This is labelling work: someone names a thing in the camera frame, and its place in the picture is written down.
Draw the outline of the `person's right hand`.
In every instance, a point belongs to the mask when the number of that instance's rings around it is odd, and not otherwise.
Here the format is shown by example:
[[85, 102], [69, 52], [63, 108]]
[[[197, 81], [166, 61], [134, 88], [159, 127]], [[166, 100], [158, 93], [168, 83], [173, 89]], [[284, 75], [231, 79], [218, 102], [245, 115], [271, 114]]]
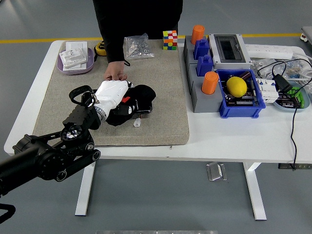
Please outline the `person's right hand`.
[[124, 61], [108, 63], [103, 78], [104, 80], [126, 80], [127, 74], [124, 73]]

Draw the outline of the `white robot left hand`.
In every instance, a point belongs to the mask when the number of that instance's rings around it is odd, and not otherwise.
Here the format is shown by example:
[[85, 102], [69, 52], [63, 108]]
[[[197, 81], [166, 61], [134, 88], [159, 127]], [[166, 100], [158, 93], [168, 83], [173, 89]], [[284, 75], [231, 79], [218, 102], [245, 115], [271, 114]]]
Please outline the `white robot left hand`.
[[129, 81], [105, 80], [95, 93], [95, 110], [102, 120], [106, 120], [112, 109], [115, 109], [122, 101], [129, 88], [134, 85]]

